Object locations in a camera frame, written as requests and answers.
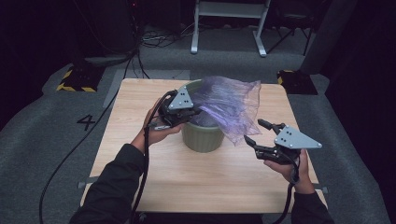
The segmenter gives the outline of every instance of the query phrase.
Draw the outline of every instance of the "wooden table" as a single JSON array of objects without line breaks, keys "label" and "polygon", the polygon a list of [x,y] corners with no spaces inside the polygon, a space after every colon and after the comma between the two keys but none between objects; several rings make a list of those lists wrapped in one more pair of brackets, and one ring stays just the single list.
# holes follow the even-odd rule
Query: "wooden table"
[{"label": "wooden table", "polygon": [[[122,145],[131,142],[158,98],[186,83],[124,79],[90,176],[99,176]],[[298,128],[285,90],[276,84],[262,84],[257,119]],[[259,145],[273,146],[275,133],[259,128],[262,135],[250,137]],[[284,209],[287,181],[257,160],[253,148],[245,143],[235,147],[224,138],[220,148],[199,153],[186,147],[181,133],[177,133],[149,150],[148,180],[139,211],[280,213]],[[311,162],[309,165],[311,180],[318,183]]]}]

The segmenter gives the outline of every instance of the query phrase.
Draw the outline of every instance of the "translucent cloth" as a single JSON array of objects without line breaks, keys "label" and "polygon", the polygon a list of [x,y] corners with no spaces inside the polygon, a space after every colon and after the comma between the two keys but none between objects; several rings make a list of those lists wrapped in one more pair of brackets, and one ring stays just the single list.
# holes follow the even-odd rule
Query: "translucent cloth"
[{"label": "translucent cloth", "polygon": [[227,77],[205,77],[201,88],[191,96],[195,106],[203,111],[191,123],[215,127],[236,146],[244,134],[261,133],[255,125],[260,105],[260,81],[242,82]]}]

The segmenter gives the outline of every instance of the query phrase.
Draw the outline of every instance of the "chair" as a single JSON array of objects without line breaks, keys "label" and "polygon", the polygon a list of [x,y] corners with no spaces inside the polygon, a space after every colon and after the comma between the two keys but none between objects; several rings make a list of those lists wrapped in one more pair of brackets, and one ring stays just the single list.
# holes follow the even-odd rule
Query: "chair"
[{"label": "chair", "polygon": [[312,32],[314,29],[318,29],[322,18],[324,17],[329,7],[330,0],[322,0],[318,6],[310,6],[304,1],[298,0],[277,0],[274,2],[276,24],[275,27],[279,32],[280,27],[289,28],[290,31],[281,36],[280,40],[277,41],[267,53],[270,53],[276,48],[283,40],[289,35],[293,34],[296,29],[301,29],[306,37],[306,43],[303,55],[305,56],[306,50],[308,49],[309,41],[311,39]]}]

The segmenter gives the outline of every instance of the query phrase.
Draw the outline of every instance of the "black jacket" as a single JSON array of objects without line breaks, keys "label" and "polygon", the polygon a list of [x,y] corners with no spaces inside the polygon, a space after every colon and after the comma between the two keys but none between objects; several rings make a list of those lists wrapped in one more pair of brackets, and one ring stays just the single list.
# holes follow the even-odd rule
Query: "black jacket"
[{"label": "black jacket", "polygon": [[[131,215],[131,204],[139,187],[143,165],[143,154],[134,146],[125,144],[116,159],[105,167],[98,180],[91,185],[84,205],[72,216],[70,223],[124,224]],[[333,223],[316,193],[294,193],[291,221],[293,224]]]}]

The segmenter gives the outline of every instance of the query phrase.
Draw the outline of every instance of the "white metal frame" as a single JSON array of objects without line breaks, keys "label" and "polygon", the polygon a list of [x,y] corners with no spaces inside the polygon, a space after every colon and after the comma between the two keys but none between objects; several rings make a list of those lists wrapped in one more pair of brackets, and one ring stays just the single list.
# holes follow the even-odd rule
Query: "white metal frame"
[{"label": "white metal frame", "polygon": [[198,52],[198,21],[200,16],[239,17],[260,19],[259,28],[257,31],[253,31],[253,36],[260,56],[265,57],[267,53],[262,44],[261,34],[270,3],[271,0],[265,0],[264,4],[218,3],[196,0],[191,53],[196,54]]}]

